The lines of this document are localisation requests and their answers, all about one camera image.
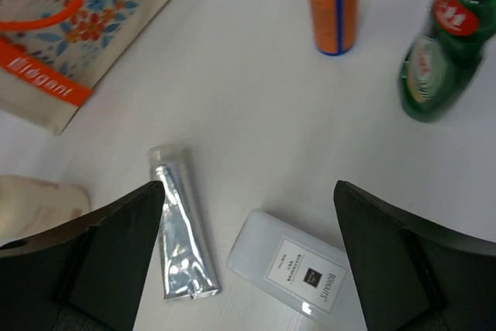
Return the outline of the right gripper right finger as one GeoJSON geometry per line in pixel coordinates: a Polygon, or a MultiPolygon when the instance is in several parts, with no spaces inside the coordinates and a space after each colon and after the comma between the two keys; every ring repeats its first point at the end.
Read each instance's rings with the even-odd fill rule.
{"type": "Polygon", "coordinates": [[[495,244],[348,181],[333,201],[369,330],[493,330],[495,244]]]}

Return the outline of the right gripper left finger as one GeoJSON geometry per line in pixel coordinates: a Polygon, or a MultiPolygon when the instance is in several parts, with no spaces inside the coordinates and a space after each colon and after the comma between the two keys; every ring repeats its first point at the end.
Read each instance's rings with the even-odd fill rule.
{"type": "Polygon", "coordinates": [[[150,181],[113,203],[1,246],[3,330],[131,330],[162,215],[150,181]]]}

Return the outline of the cream pump bottle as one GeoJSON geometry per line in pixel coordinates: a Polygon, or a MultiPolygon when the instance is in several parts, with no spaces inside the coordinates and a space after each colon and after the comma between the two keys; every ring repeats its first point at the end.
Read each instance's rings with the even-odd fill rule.
{"type": "Polygon", "coordinates": [[[14,174],[1,176],[1,245],[41,233],[90,211],[90,197],[78,186],[14,174]]]}

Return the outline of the silver tube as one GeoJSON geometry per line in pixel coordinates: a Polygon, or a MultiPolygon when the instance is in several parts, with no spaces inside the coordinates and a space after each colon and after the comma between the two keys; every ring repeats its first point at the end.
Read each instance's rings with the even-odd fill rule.
{"type": "Polygon", "coordinates": [[[185,149],[159,145],[149,150],[148,159],[150,178],[164,190],[159,228],[164,299],[217,295],[221,287],[205,242],[185,149]]]}

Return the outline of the white rectangular lotion bottle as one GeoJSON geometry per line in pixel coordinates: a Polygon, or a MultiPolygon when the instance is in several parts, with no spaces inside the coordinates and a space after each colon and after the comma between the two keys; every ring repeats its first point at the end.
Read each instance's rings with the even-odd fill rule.
{"type": "Polygon", "coordinates": [[[345,320],[346,254],[261,209],[246,217],[227,267],[316,322],[338,329],[345,320]]]}

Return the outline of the green dish soap bottle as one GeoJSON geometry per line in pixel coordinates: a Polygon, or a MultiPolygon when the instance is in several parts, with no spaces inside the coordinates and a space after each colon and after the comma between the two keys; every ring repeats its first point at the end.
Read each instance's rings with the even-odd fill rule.
{"type": "Polygon", "coordinates": [[[495,35],[495,0],[433,0],[424,28],[402,61],[402,108],[433,122],[472,81],[495,35]]]}

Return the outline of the canvas bag orange handles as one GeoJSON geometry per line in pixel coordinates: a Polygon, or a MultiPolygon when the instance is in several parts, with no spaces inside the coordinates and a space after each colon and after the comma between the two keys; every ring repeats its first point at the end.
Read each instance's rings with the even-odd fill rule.
{"type": "Polygon", "coordinates": [[[170,0],[1,0],[1,107],[60,134],[170,0]]]}

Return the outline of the orange blue spray bottle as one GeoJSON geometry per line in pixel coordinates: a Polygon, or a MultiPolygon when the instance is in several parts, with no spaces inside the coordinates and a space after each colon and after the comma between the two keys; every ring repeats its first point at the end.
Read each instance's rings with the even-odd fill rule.
{"type": "Polygon", "coordinates": [[[309,0],[316,48],[339,56],[357,38],[359,0],[309,0]]]}

